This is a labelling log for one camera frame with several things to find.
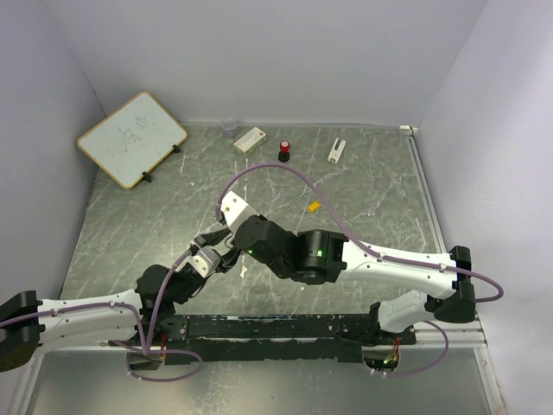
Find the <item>yellow key tag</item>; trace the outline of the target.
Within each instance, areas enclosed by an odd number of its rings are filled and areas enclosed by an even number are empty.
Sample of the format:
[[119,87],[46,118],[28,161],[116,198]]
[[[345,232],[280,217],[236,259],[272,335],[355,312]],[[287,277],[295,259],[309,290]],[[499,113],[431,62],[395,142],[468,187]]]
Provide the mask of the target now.
[[310,203],[307,207],[307,211],[309,213],[314,213],[316,212],[319,208],[321,207],[321,203],[319,201],[313,201],[312,203]]

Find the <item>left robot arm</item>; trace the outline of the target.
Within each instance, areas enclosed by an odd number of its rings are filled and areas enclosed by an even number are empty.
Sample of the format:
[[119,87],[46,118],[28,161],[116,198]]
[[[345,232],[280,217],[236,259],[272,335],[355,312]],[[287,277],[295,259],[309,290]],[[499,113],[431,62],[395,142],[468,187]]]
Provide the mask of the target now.
[[175,263],[151,265],[134,289],[80,300],[39,299],[22,291],[1,305],[1,369],[19,368],[53,350],[101,341],[136,339],[150,347],[162,333],[161,322],[175,314],[223,268],[215,247],[223,229],[198,235]]

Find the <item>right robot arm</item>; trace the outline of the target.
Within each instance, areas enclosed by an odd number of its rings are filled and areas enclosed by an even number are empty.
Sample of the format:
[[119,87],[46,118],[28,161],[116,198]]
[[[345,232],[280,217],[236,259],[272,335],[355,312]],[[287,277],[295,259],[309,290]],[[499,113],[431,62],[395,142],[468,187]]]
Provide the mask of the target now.
[[402,296],[371,306],[366,332],[373,342],[386,343],[424,320],[464,324],[475,318],[474,286],[461,264],[448,254],[375,254],[369,245],[354,242],[344,233],[294,234],[260,214],[225,215],[221,221],[240,251],[280,279],[326,284],[359,278],[406,285]]

